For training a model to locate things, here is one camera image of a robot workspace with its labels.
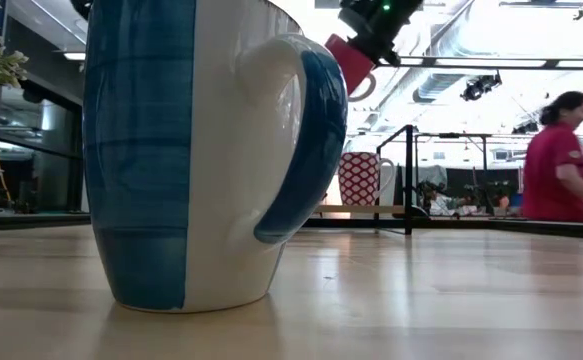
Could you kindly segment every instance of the blue and white mug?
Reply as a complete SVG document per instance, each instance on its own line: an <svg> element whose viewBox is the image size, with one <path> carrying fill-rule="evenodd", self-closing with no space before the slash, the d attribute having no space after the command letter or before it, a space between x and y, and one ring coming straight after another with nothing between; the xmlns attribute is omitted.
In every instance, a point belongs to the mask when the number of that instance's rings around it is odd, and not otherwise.
<svg viewBox="0 0 583 360"><path fill-rule="evenodd" d="M84 152L114 297L195 312L258 300L345 139L340 68L264 0L96 0Z"/></svg>

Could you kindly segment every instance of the red shirt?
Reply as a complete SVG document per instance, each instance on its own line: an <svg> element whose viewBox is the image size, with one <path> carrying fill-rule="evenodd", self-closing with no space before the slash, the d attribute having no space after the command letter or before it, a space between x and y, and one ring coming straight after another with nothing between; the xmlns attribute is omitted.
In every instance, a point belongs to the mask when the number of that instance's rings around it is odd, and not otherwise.
<svg viewBox="0 0 583 360"><path fill-rule="evenodd" d="M583 178L583 148L566 124L547 126L527 149L522 214L538 221L583 222L583 200L562 185L556 167L573 164Z"/></svg>

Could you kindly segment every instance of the white mug handle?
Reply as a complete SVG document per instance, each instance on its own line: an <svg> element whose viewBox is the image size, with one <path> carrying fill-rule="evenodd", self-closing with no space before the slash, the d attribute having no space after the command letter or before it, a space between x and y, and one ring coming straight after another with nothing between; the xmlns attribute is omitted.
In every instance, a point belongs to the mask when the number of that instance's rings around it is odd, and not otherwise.
<svg viewBox="0 0 583 360"><path fill-rule="evenodd" d="M387 179L387 181L380 186L380 192L378 193L378 196L380 196L380 194L382 194L384 192L384 190L387 189L387 186L389 186L389 184L391 184L391 181L393 181L393 179L395 178L395 165L393 164L393 161L389 160L389 159L380 159L380 178L382 178L382 164L389 164L391 165L391 176L389 176L389 178Z"/></svg>
<svg viewBox="0 0 583 360"><path fill-rule="evenodd" d="M333 55L297 34L276 36L237 60L247 100L263 107L275 109L289 81L299 80L302 116L291 163L276 198L254 218L251 230L260 243L279 245L311 216L337 170L346 137L346 84Z"/></svg>

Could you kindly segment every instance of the woman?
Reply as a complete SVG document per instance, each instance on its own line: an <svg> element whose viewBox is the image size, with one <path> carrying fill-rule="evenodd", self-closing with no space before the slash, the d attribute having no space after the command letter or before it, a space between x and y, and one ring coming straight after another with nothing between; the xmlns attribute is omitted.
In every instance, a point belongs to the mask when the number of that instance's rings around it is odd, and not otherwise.
<svg viewBox="0 0 583 360"><path fill-rule="evenodd" d="M522 214L531 220L583 222L583 93L569 91L543 109L545 128L527 150Z"/></svg>

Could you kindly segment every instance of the dark hair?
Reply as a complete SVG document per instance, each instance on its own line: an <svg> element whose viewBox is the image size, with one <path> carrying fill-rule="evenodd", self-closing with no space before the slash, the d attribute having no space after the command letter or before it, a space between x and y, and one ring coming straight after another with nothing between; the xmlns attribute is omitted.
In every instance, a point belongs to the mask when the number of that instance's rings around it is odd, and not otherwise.
<svg viewBox="0 0 583 360"><path fill-rule="evenodd" d="M575 110L583 104L583 92L567 91L542 109L540 124L553 125L560 119L560 110Z"/></svg>

